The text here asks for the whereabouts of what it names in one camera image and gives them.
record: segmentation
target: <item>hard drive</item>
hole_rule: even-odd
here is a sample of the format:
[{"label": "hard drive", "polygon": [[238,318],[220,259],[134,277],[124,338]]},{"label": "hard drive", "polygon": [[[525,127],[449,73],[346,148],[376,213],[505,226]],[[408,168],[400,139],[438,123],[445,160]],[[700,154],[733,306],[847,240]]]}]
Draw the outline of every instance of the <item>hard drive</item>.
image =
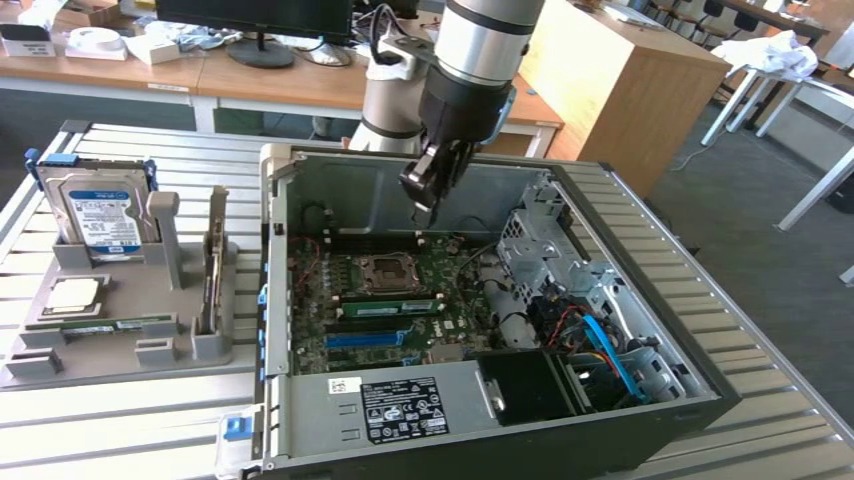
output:
[{"label": "hard drive", "polygon": [[98,260],[141,257],[160,241],[145,205],[156,190],[153,161],[109,161],[53,154],[35,166],[61,241],[85,245]]}]

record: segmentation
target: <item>white table leg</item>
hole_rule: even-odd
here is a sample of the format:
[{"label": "white table leg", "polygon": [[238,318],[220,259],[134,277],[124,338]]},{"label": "white table leg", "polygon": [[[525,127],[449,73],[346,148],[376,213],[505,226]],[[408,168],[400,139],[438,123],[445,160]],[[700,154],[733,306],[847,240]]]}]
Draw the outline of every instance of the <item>white table leg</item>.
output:
[{"label": "white table leg", "polygon": [[776,121],[776,117],[779,116],[780,112],[785,109],[791,101],[795,99],[795,96],[797,95],[797,92],[800,91],[801,88],[803,88],[803,83],[797,83],[795,84],[793,87],[791,87],[791,90],[788,90],[788,93],[780,100],[779,105],[776,105],[776,108],[771,112],[771,115],[768,115],[767,120],[764,121],[764,123],[761,124],[761,127],[756,131],[756,137],[764,137],[764,134],[767,133],[768,128],[771,128],[771,124]]},{"label": "white table leg", "polygon": [[848,268],[844,273],[839,275],[839,280],[841,280],[848,287],[854,287],[854,267]]},{"label": "white table leg", "polygon": [[524,152],[525,157],[545,157],[545,152],[548,151],[548,147],[551,146],[551,141],[555,138],[555,130],[556,129],[553,127],[539,127],[539,129],[536,130],[536,135],[531,137],[531,143],[528,144],[528,149]]},{"label": "white table leg", "polygon": [[744,122],[744,118],[747,118],[747,114],[749,113],[749,110],[752,110],[752,107],[756,106],[756,103],[759,102],[759,99],[764,95],[764,91],[767,90],[769,82],[771,82],[771,79],[768,77],[764,77],[761,79],[761,83],[759,84],[759,88],[756,88],[756,91],[751,95],[749,100],[747,100],[747,103],[741,107],[741,111],[737,112],[737,115],[735,116],[735,118],[732,119],[729,124],[725,126],[725,131],[727,132],[732,133],[732,132],[735,132],[735,130],[737,130],[740,128],[741,123]]},{"label": "white table leg", "polygon": [[803,197],[797,205],[795,205],[795,208],[791,209],[791,212],[788,212],[776,224],[777,229],[787,231],[791,228],[807,210],[812,208],[812,205],[829,195],[829,192],[839,186],[844,179],[848,178],[851,172],[854,172],[854,147],[851,147],[848,153],[844,154],[844,157],[841,157],[827,172],[827,175],[824,175],[817,184],[815,184],[809,193],[805,194],[805,197]]},{"label": "white table leg", "polygon": [[703,147],[707,147],[708,145],[711,145],[711,141],[713,140],[715,136],[717,135],[717,131],[723,126],[723,122],[725,122],[725,119],[729,118],[729,115],[732,115],[732,111],[735,110],[735,107],[740,103],[741,98],[744,98],[744,95],[749,90],[749,86],[756,80],[757,74],[759,72],[755,69],[747,70],[747,75],[744,75],[741,84],[735,89],[735,92],[732,93],[732,98],[729,98],[729,101],[725,103],[725,106],[723,107],[723,111],[720,112],[720,115],[717,115],[717,118],[715,118],[715,123],[711,124],[711,128],[708,129],[708,132],[705,132],[705,136],[699,142]]},{"label": "white table leg", "polygon": [[216,97],[192,97],[192,111],[196,116],[196,132],[216,133],[213,111],[218,106]]}]

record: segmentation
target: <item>desk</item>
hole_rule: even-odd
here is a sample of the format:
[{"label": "desk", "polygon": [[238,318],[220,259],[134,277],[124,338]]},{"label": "desk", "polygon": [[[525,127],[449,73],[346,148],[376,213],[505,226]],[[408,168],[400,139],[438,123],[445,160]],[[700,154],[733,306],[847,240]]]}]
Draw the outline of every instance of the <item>desk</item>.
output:
[{"label": "desk", "polygon": [[[0,393],[2,478],[213,478],[216,422],[253,401],[262,270],[260,198],[257,190],[246,188],[257,178],[245,172],[256,171],[257,152],[270,141],[290,140],[93,125],[70,144],[53,142],[47,152],[100,152],[108,157],[133,151],[174,159],[162,162],[157,173],[162,190],[181,195],[176,219],[181,241],[200,240],[206,229],[198,207],[210,185],[225,185],[232,195],[242,192],[238,203],[229,205],[229,209],[240,206],[240,211],[230,209],[225,222],[230,241],[244,249],[237,256],[234,358],[228,365],[188,372],[184,378],[141,376],[113,384]],[[188,166],[193,163],[204,167]],[[591,163],[563,167],[613,232],[625,238],[628,255],[744,396],[708,430],[671,443],[635,471],[603,480],[849,479],[844,470],[854,465],[849,428],[744,312],[621,180]],[[204,168],[205,175],[186,175],[188,168]],[[49,266],[55,238],[55,222],[29,177],[18,191],[2,213],[9,209],[21,213],[11,216],[9,228],[0,222],[0,232],[7,232],[0,233],[0,357]],[[196,208],[186,211],[185,206]],[[581,242],[591,255],[600,255],[591,238]]]},{"label": "desk", "polygon": [[548,158],[609,163],[645,196],[728,69],[669,30],[547,0],[519,71],[565,123]]},{"label": "desk", "polygon": [[[0,2],[0,21],[13,22],[18,13],[17,5]],[[61,32],[72,28],[55,25],[58,52],[65,43]],[[0,88],[186,105],[193,109],[196,130],[212,133],[216,108],[357,120],[365,63],[356,63],[349,68],[329,68],[297,59],[292,68],[272,71],[237,64],[221,49],[153,66],[133,57],[124,62],[25,58],[7,57],[2,51]],[[563,121],[541,98],[525,93],[529,86],[519,76],[515,84],[519,95],[501,133],[515,137],[515,144],[521,140],[512,153],[543,157]]]},{"label": "desk", "polygon": [[809,39],[807,45],[813,47],[817,40],[829,33],[828,30],[821,28],[820,25],[812,25],[805,22],[795,22],[793,20],[783,17],[779,13],[768,12],[757,5],[751,5],[743,0],[716,0],[725,8],[743,13],[761,23],[779,28],[780,30],[792,30],[799,36]]},{"label": "desk", "polygon": [[[809,41],[807,42],[807,46],[815,47],[815,44],[820,40],[820,38],[829,33],[820,25],[812,25],[805,22],[795,22],[793,20],[783,17],[779,13],[768,12],[757,5],[751,5],[743,0],[716,0],[717,3],[723,4],[724,7],[735,10],[739,13],[743,13],[761,23],[779,28],[780,30],[792,30],[795,34],[807,37]],[[756,111],[748,120],[748,125],[753,126],[761,117],[765,108],[776,98],[779,91],[783,88],[783,83],[776,82],[771,87],[771,91],[764,96],[764,99],[757,104]]]},{"label": "desk", "polygon": [[[833,79],[840,80],[841,78],[845,78],[845,77],[843,77],[839,74],[839,72],[835,72],[835,73],[831,72],[831,74],[825,75],[824,78],[828,81],[833,81]],[[849,84],[851,83],[849,79],[847,79],[844,83]],[[765,134],[771,124],[773,123],[773,120],[776,120],[777,115],[780,114],[783,109],[788,106],[788,104],[793,100],[795,96],[797,95],[797,92],[803,87],[811,87],[816,89],[824,95],[833,98],[841,104],[847,105],[848,107],[851,107],[851,109],[854,109],[854,95],[832,87],[832,85],[829,83],[825,83],[824,81],[816,80],[813,78],[807,78],[800,83],[796,83],[791,88],[791,90],[788,91],[788,93],[785,94],[785,97],[779,102],[779,105],[773,109],[773,112],[771,113],[767,120],[764,121],[761,128],[759,128],[759,130],[756,131],[756,137],[761,137]],[[844,182],[844,180],[851,176],[851,174],[854,174],[854,147],[851,147],[851,149],[847,151],[844,156],[839,159],[833,167],[824,174],[821,179],[817,181],[812,189],[808,191],[805,196],[800,199],[797,204],[793,206],[791,211],[785,214],[785,216],[775,225],[775,227],[783,232],[788,231],[788,229],[795,225],[797,220],[800,220],[800,217],[805,215],[805,212],[809,210],[809,208],[812,208],[812,206],[817,203],[817,201],[821,198],[825,198],[827,195],[831,194],[831,192],[839,187],[841,182]],[[845,270],[845,272],[839,276],[839,279],[848,286],[854,286],[854,267]]]}]

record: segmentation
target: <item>cpu socket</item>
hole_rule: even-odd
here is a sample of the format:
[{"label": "cpu socket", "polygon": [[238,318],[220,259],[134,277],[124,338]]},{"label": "cpu socket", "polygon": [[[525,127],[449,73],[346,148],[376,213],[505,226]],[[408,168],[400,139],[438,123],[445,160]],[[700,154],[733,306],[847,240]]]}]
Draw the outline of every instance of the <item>cpu socket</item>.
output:
[{"label": "cpu socket", "polygon": [[360,257],[356,263],[361,268],[366,293],[416,292],[421,289],[414,259],[409,255],[369,255]]}]

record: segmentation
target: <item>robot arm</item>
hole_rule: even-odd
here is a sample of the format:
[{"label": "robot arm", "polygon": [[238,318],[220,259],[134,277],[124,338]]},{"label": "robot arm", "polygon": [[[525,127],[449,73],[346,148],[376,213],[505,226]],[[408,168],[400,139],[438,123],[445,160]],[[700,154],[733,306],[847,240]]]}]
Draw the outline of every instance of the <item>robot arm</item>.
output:
[{"label": "robot arm", "polygon": [[[402,170],[400,183],[422,211],[438,205],[477,145],[500,128],[543,2],[448,0],[432,52],[420,39],[382,39],[380,61],[398,61],[370,61],[364,118],[350,148],[420,154]],[[390,79],[374,80],[380,72]],[[418,89],[414,116],[406,100]],[[422,138],[412,129],[413,118],[420,118]]]}]

